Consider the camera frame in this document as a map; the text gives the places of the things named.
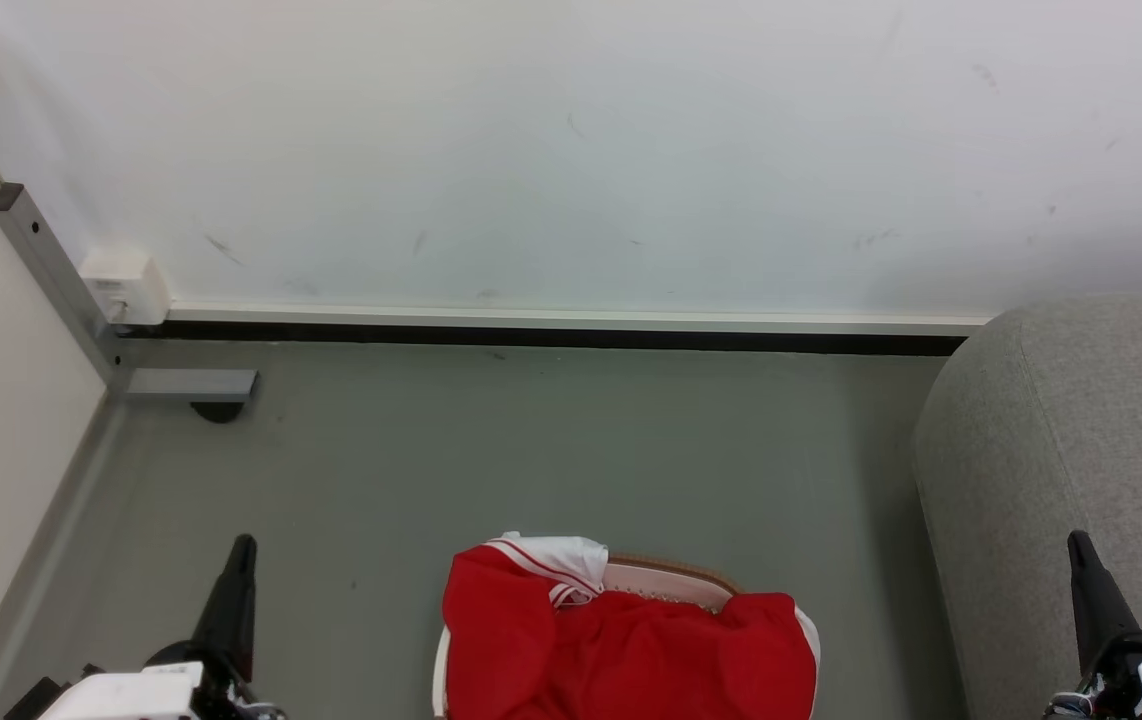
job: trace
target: white trim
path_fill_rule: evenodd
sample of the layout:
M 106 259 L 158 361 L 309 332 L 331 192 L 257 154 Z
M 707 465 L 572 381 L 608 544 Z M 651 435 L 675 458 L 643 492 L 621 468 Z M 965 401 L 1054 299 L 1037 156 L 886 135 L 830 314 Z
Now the white trim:
M 571 587 L 571 585 L 558 585 L 557 597 L 553 598 L 553 607 L 562 607 L 563 603 L 576 605 L 574 602 L 572 602 L 572 600 L 574 600 L 574 595 L 576 595 L 576 589 Z
M 553 589 L 549 591 L 549 602 L 553 602 L 553 607 L 558 606 L 558 600 L 562 600 L 562 593 L 570 592 L 572 589 L 574 587 L 571 587 L 571 585 L 568 585 L 566 583 L 553 585 Z
M 504 557 L 508 557 L 508 559 L 513 561 L 513 565 L 518 566 L 522 570 L 526 570 L 526 573 L 539 575 L 539 577 L 558 584 L 565 584 L 568 587 L 571 587 L 572 591 L 585 593 L 588 598 L 598 597 L 598 593 L 593 592 L 593 583 L 589 583 L 588 579 L 577 577 L 577 575 L 570 570 L 545 569 L 541 566 L 536 565 L 533 561 L 526 559 L 525 555 L 522 555 L 522 547 L 517 546 L 517 544 L 513 544 L 513 541 L 510 539 L 499 538 L 483 544 L 488 547 L 494 547 L 494 550 L 504 552 Z M 566 581 L 576 581 L 576 583 L 566 583 Z M 553 591 L 549 591 L 549 600 L 553 600 Z
M 815 657 L 815 687 L 812 688 L 812 707 L 807 713 L 810 720 L 815 714 L 815 696 L 819 694 L 819 630 L 796 602 L 794 603 L 794 618 L 798 619 L 798 624 L 803 629 L 803 637 L 807 639 L 807 645 L 812 648 L 812 655 Z
M 273 302 L 177 299 L 168 320 L 225 323 L 419 325 L 449 328 L 580 331 L 813 333 L 970 336 L 989 315 L 853 315 L 805 313 L 629 313 L 629 311 L 369 307 Z
M 447 719 L 447 653 L 451 647 L 451 630 L 442 629 L 439 653 L 433 657 L 433 715 Z

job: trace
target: folded clothing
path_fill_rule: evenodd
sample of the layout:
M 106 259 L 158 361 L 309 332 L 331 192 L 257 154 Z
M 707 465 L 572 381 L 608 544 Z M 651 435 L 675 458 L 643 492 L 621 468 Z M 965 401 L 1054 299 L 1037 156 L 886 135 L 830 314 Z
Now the folded clothing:
M 451 719 L 809 719 L 818 662 L 790 597 L 735 594 L 711 614 L 604 592 L 606 565 L 593 541 L 515 533 L 457 555 Z

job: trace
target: gray couch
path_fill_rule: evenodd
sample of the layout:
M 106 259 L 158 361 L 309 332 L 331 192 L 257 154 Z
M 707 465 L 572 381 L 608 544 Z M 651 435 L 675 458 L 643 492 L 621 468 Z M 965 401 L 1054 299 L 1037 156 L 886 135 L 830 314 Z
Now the gray couch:
M 941 371 L 914 461 L 970 715 L 1042 717 L 1078 679 L 1069 530 L 1142 624 L 1142 296 L 987 325 Z

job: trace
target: electrical outlet box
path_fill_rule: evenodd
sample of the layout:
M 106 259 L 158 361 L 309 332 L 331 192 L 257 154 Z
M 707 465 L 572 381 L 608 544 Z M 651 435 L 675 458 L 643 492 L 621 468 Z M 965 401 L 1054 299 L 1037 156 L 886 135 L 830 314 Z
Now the electrical outlet box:
M 91 250 L 78 274 L 111 323 L 160 325 L 167 319 L 167 282 L 154 259 L 143 251 Z

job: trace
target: gray floor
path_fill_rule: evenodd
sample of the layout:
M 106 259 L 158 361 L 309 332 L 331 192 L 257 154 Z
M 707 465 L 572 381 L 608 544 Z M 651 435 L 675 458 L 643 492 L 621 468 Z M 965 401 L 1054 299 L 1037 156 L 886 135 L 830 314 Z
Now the gray floor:
M 926 357 L 155 343 L 251 366 L 214 425 L 126 411 L 8 693 L 186 635 L 260 542 L 256 688 L 297 719 L 428 717 L 451 555 L 502 530 L 785 591 L 823 645 L 818 719 L 963 715 L 909 469 Z

